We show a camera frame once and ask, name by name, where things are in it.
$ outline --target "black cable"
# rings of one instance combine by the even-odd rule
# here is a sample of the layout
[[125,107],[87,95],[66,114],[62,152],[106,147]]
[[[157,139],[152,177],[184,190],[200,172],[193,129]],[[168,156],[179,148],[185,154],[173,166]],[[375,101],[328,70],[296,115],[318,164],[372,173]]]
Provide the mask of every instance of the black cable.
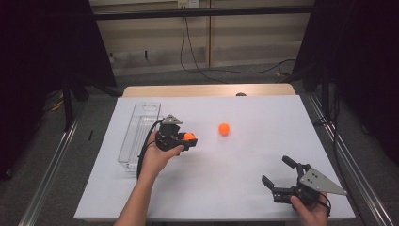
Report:
[[[206,78],[208,78],[208,79],[210,79],[210,80],[213,80],[213,81],[216,81],[216,82],[219,82],[219,83],[223,83],[223,84],[229,84],[229,83],[224,82],[224,81],[222,81],[222,80],[209,77],[209,76],[207,76],[205,73],[202,72],[202,70],[200,69],[199,65],[197,64],[196,58],[194,57],[193,46],[191,45],[190,33],[189,33],[189,31],[188,31],[188,22],[187,22],[187,18],[186,18],[186,17],[183,17],[183,28],[184,28],[184,24],[185,24],[185,28],[186,28],[186,31],[187,31],[188,42],[190,43],[191,56],[192,56],[193,59],[194,59],[194,63],[195,63],[195,65],[196,65],[196,67],[197,67],[198,72],[201,73],[204,77],[206,77]],[[180,52],[181,63],[182,63],[183,45],[184,45],[184,42],[182,42],[182,49],[181,49],[181,52]],[[187,70],[187,69],[183,66],[183,63],[182,63],[182,67],[183,67],[184,70],[187,71],[187,72],[191,72],[191,73],[193,72],[193,71]]]
[[147,148],[150,146],[150,144],[154,143],[155,141],[152,141],[149,144],[147,144],[147,142],[149,141],[149,138],[150,138],[150,135],[152,133],[152,130],[155,128],[155,126],[158,123],[161,123],[161,122],[162,122],[162,120],[158,120],[152,125],[152,127],[150,128],[149,133],[146,136],[146,139],[144,140],[143,147],[141,148],[140,155],[138,156],[137,173],[136,173],[137,180],[138,180],[138,177],[140,176],[140,173],[141,173],[141,167],[143,166],[144,155],[146,154]]
[[324,198],[326,198],[328,204],[325,204],[323,202],[320,202],[319,200],[317,201],[319,204],[323,205],[326,209],[327,209],[327,217],[329,217],[330,213],[331,213],[331,202],[329,201],[329,199],[327,198],[327,196],[325,196],[323,193],[320,193],[321,196],[323,196]]
[[[194,62],[195,62],[195,64],[196,64],[196,67],[197,67],[197,69],[196,69],[195,71],[188,70],[188,69],[186,69],[186,68],[184,67],[184,65],[183,65],[183,48],[184,48],[185,31],[187,32],[187,37],[188,37],[188,41],[189,41],[189,44],[190,44],[191,55],[192,55],[192,57],[193,57],[193,59],[194,59]],[[285,63],[285,62],[289,62],[289,61],[296,61],[296,59],[285,59],[285,60],[282,60],[282,61],[279,62],[277,65],[275,65],[275,66],[273,66],[273,67],[271,67],[271,68],[269,68],[269,69],[262,70],[262,71],[257,71],[257,72],[239,72],[239,71],[223,70],[223,69],[200,69],[199,66],[198,66],[198,64],[197,64],[197,61],[196,61],[196,59],[195,59],[195,57],[194,57],[193,47],[192,47],[192,44],[191,44],[190,34],[189,34],[189,30],[188,30],[187,18],[183,18],[183,40],[182,40],[182,48],[181,48],[181,50],[180,50],[180,63],[181,63],[181,65],[182,65],[182,68],[183,68],[186,72],[189,72],[189,73],[202,73],[202,75],[204,75],[204,76],[205,76],[206,78],[208,78],[208,79],[215,80],[215,81],[221,82],[221,83],[226,83],[226,82],[223,82],[223,81],[214,79],[214,78],[210,78],[210,77],[208,77],[207,75],[203,74],[203,72],[242,73],[242,74],[267,73],[267,72],[272,71],[273,69],[276,69],[277,67],[279,67],[279,70],[281,71],[281,69],[280,69],[281,64],[283,64],[283,63]]]

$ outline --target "human arm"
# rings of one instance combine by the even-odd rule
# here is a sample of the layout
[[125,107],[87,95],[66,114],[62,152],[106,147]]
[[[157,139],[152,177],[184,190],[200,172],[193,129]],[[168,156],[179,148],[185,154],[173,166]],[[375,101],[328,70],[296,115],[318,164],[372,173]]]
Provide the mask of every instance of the human arm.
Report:
[[[319,196],[319,201],[326,203],[327,194]],[[306,207],[297,196],[291,196],[291,203],[301,217],[302,226],[327,226],[327,209],[316,203],[312,207]]]
[[120,213],[115,226],[133,225],[143,226],[146,223],[147,211],[150,204],[152,187],[159,172],[167,165],[173,156],[178,155],[183,146],[177,146],[167,152],[156,147],[155,132],[151,133],[148,148],[143,160],[140,177],[133,191]]

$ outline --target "gray carpet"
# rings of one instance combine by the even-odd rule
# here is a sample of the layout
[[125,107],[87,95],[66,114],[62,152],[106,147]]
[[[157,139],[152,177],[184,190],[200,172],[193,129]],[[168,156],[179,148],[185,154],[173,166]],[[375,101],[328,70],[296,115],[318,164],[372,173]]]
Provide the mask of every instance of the gray carpet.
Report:
[[[294,63],[281,65],[284,72],[289,72]],[[257,72],[266,70],[270,65],[235,66],[226,69],[241,72]],[[222,80],[226,83],[275,83],[279,78],[275,76],[279,69],[268,73],[241,74],[226,72],[204,72],[207,76]],[[216,81],[205,78],[200,73],[184,71],[168,73],[151,73],[133,76],[117,77],[118,90],[123,91],[128,86],[144,85],[182,85],[182,84],[217,84]],[[307,108],[312,121],[317,121],[307,94],[301,87],[300,81],[293,86]],[[92,166],[100,150],[107,125],[115,107],[116,98],[109,97],[97,89],[88,88],[90,98],[86,103],[82,119],[75,131],[72,142],[65,153],[56,179],[41,208],[36,225],[112,225],[111,223],[87,223],[73,218],[77,204],[83,194],[85,184]],[[54,103],[49,99],[48,105]],[[10,181],[0,182],[0,225],[17,225],[32,198],[40,180],[50,163],[54,151],[61,140],[64,126],[64,112],[62,107],[58,111],[47,111],[41,119],[41,124],[32,137],[23,156],[19,159]],[[339,133],[354,155],[359,167],[375,192],[385,204],[392,220],[398,224],[399,196],[396,189],[399,186],[399,167],[394,165],[383,153],[378,141],[362,130],[361,121],[351,108],[341,101],[339,115]],[[338,165],[332,151],[332,142],[322,126],[315,126],[327,155],[336,169]],[[331,221],[329,225],[363,225],[360,215],[366,225],[377,225],[373,213],[362,198],[347,169],[341,162],[343,177],[352,191],[349,199],[357,217],[343,221]],[[166,225],[284,225],[272,222],[216,222],[216,223],[166,223]],[[298,222],[287,222],[285,225],[299,225]]]

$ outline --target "transparent box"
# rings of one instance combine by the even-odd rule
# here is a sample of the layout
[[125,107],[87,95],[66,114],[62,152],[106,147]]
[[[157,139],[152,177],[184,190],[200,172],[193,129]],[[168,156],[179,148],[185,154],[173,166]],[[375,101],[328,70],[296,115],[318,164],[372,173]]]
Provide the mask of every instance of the transparent box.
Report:
[[152,125],[161,119],[160,103],[137,103],[129,122],[118,161],[127,172],[137,172],[138,156]]

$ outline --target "white table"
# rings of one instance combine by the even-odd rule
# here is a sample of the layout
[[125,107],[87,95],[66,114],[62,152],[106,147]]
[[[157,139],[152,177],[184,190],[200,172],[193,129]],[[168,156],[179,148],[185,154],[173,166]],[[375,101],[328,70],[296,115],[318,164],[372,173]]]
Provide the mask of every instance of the white table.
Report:
[[[75,213],[85,220],[114,220],[136,182],[118,163],[135,103],[160,102],[163,114],[184,123],[197,147],[172,158],[152,191],[148,218],[164,221],[290,220],[291,205],[273,203],[265,174],[276,186],[295,184],[296,171],[281,158],[323,172],[339,185],[307,112],[295,95],[258,97],[119,98],[102,148]],[[227,137],[217,126],[231,126]],[[354,218],[345,196],[329,195],[333,219]]]

